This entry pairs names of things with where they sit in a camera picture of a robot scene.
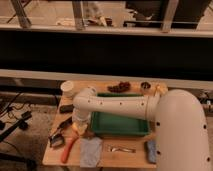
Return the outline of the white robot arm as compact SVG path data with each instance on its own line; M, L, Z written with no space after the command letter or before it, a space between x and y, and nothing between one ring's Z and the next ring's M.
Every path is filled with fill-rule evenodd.
M205 112L190 92L174 89L161 95L100 97L92 87L73 99L75 117L105 112L155 123L157 171L212 171Z

